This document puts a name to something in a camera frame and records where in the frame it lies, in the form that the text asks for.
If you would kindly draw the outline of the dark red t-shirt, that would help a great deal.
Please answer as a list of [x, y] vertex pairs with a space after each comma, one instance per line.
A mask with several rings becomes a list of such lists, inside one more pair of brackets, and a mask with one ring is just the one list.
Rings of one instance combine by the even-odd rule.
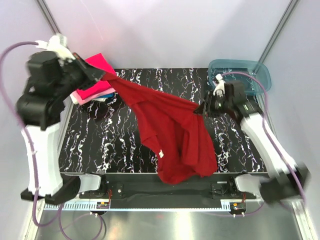
[[178, 184], [217, 171], [212, 138], [203, 116], [194, 113], [198, 104], [112, 73], [106, 73], [102, 81], [108, 82], [134, 112], [140, 141], [156, 154], [162, 182]]

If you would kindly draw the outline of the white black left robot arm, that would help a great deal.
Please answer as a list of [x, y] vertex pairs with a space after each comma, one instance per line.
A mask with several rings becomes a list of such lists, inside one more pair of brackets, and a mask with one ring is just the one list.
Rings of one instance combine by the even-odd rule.
[[60, 172], [57, 147], [65, 99], [77, 89], [93, 86], [105, 72], [75, 52], [63, 55], [50, 50], [33, 54], [26, 66], [29, 78], [16, 102], [29, 167], [29, 184], [21, 199], [59, 205], [85, 192], [103, 198], [108, 186], [100, 175]]

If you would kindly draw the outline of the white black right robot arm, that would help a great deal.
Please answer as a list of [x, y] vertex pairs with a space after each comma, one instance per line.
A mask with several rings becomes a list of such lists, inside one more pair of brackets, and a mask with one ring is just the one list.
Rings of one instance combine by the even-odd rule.
[[250, 193], [267, 204], [292, 197], [306, 199], [304, 186], [310, 174], [308, 168], [298, 165], [284, 150], [266, 122], [266, 114], [255, 101], [247, 99], [241, 81], [221, 80], [214, 90], [207, 92], [194, 113], [207, 117], [229, 115], [250, 138], [264, 162], [268, 177], [249, 173], [236, 176], [227, 185], [230, 197], [236, 199]]

